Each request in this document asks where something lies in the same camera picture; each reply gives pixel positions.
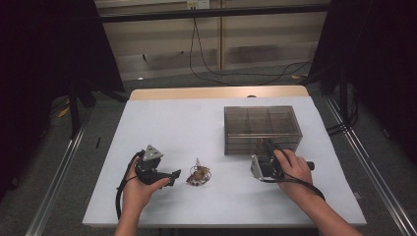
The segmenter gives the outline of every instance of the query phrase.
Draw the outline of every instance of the black pole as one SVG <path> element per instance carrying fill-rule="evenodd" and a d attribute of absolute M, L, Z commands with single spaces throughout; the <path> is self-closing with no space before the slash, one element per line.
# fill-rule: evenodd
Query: black pole
<path fill-rule="evenodd" d="M 310 4 L 310 5 L 289 5 L 278 7 L 259 7 L 259 8 L 217 8 L 185 11 L 169 11 L 155 13 L 136 13 L 136 14 L 111 14 L 102 15 L 95 18 L 73 18 L 68 19 L 68 23 L 122 23 L 122 22 L 141 22 L 172 19 L 193 19 L 193 18 L 212 18 L 212 17 L 235 17 L 271 14 L 291 14 L 291 13 L 314 13 L 327 12 L 330 3 Z"/>

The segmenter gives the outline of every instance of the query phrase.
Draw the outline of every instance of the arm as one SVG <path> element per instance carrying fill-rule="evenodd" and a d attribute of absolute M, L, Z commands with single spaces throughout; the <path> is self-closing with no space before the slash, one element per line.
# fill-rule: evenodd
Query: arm
<path fill-rule="evenodd" d="M 303 157 L 296 156 L 295 153 L 290 150 L 286 150 L 285 152 L 288 155 L 291 164 L 281 151 L 274 151 L 284 172 L 295 178 L 313 184 L 311 171 L 306 160 Z M 362 235 L 312 190 L 303 185 L 294 183 L 279 183 L 278 185 L 279 188 L 315 222 L 323 235 Z"/>
<path fill-rule="evenodd" d="M 138 161 L 139 158 L 137 157 L 129 170 L 126 180 L 136 176 L 135 165 Z M 156 190 L 169 184 L 169 181 L 169 178 L 164 178 L 151 185 L 142 183 L 138 178 L 128 181 L 123 190 L 123 208 L 116 228 L 116 236 L 136 235 L 139 217 L 144 207 L 149 203 L 151 195 Z"/>

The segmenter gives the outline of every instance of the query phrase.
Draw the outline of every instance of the small object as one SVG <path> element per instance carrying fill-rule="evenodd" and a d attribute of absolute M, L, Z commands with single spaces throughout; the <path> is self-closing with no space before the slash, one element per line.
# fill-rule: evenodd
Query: small object
<path fill-rule="evenodd" d="M 187 178 L 187 183 L 196 187 L 204 185 L 211 178 L 209 169 L 205 166 L 201 166 L 198 158 L 196 165 L 191 167 L 190 174 L 190 177 Z"/>

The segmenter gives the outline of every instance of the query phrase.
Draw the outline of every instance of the hand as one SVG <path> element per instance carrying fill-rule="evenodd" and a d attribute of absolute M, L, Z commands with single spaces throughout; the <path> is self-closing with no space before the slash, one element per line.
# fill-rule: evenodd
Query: hand
<path fill-rule="evenodd" d="M 132 163 L 126 180 L 137 176 L 135 172 L 135 165 L 138 163 L 139 158 L 136 157 Z M 122 214 L 129 212 L 130 215 L 137 216 L 141 214 L 143 208 L 149 203 L 151 195 L 158 189 L 169 184 L 169 178 L 163 178 L 156 181 L 151 185 L 142 183 L 138 178 L 134 178 L 125 186 L 123 190 L 123 209 Z"/>
<path fill-rule="evenodd" d="M 285 153 L 289 157 L 288 162 L 287 158 L 280 150 L 275 150 L 273 153 L 278 159 L 282 170 L 286 174 L 313 185 L 311 170 L 303 157 L 296 156 L 293 151 L 286 149 Z M 300 201 L 304 199 L 304 197 L 315 195 L 312 190 L 300 184 L 278 183 L 278 185 L 279 188 L 284 191 L 285 194 L 296 204 L 299 204 Z"/>
<path fill-rule="evenodd" d="M 116 236 L 130 236 L 136 235 L 138 229 L 138 221 L 142 210 L 149 203 L 152 194 L 169 184 L 169 178 L 163 178 L 151 185 L 142 183 L 136 177 L 135 165 L 139 158 L 136 157 L 129 169 L 126 180 L 128 181 L 123 190 L 123 208 L 120 216 L 119 224 L 116 228 Z"/>

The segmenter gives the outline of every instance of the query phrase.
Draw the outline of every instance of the cable on floor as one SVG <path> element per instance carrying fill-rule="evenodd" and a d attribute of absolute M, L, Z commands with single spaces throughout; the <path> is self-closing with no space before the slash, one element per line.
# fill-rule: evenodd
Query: cable on floor
<path fill-rule="evenodd" d="M 194 38 L 195 38 L 196 33 L 197 33 L 197 38 L 198 38 L 198 42 L 199 42 L 199 46 L 200 46 L 200 54 L 201 54 L 201 57 L 202 57 L 202 59 L 203 59 L 203 63 L 204 63 L 204 65 L 205 65 L 205 67 L 208 69 L 208 71 L 209 71 L 209 72 L 211 72 L 212 74 L 215 74 L 215 75 L 218 75 L 218 76 L 264 76 L 264 77 L 275 77 L 275 78 L 273 78 L 272 80 L 269 80 L 269 81 L 267 81 L 267 82 L 265 82 L 265 83 L 261 83 L 261 84 L 255 85 L 255 86 L 265 86 L 265 85 L 267 85 L 267 84 L 270 84 L 270 83 L 272 83 L 272 82 L 275 82 L 276 80 L 278 80 L 279 78 L 281 78 L 281 77 L 283 77 L 283 76 L 291 75 L 291 74 L 293 74 L 293 73 L 295 73 L 295 72 L 297 72 L 297 71 L 301 70 L 304 66 L 308 65 L 309 63 L 311 63 L 311 62 L 313 61 L 313 59 L 310 59 L 310 60 L 308 60 L 308 61 L 306 61 L 306 62 L 296 62 L 296 63 L 289 64 L 289 65 L 287 65 L 287 66 L 284 68 L 284 70 L 283 70 L 283 72 L 282 72 L 281 74 L 261 74 L 261 73 L 218 73 L 218 72 L 215 72 L 215 71 L 213 71 L 212 69 L 210 69 L 210 68 L 209 68 L 209 66 L 208 66 L 208 65 L 207 65 L 207 63 L 206 63 L 206 59 L 205 59 L 204 54 L 203 54 L 203 47 L 202 47 L 202 43 L 201 43 L 201 39 L 200 39 L 199 28 L 198 28 L 198 26 L 197 26 L 197 20 L 196 20 L 196 19 L 194 19 L 193 36 L 192 36 L 192 39 L 191 39 L 191 49 L 190 49 L 190 54 L 189 54 L 190 69 L 191 69 L 191 71 L 193 72 L 193 74 L 194 74 L 197 78 L 199 78 L 199 79 L 201 79 L 201 80 L 212 81 L 212 82 L 220 83 L 220 84 L 223 84 L 223 85 L 226 85 L 226 86 L 231 86 L 231 87 L 239 87 L 239 86 L 241 86 L 241 85 L 232 85 L 232 84 L 225 83 L 225 82 L 221 82 L 221 81 L 214 80 L 214 79 L 203 78 L 203 77 L 201 77 L 201 76 L 199 76 L 199 75 L 197 75 L 197 74 L 195 73 L 195 71 L 194 71 L 194 69 L 193 69 L 193 66 L 192 66 L 191 54 L 192 54 L 192 52 L 193 52 L 193 48 L 194 48 Z M 294 71 L 291 71 L 291 72 L 285 73 L 285 71 L 286 71 L 286 70 L 287 70 L 290 66 L 297 65 L 297 64 L 302 64 L 302 65 L 301 65 L 299 68 L 297 68 L 296 70 L 294 70 Z"/>

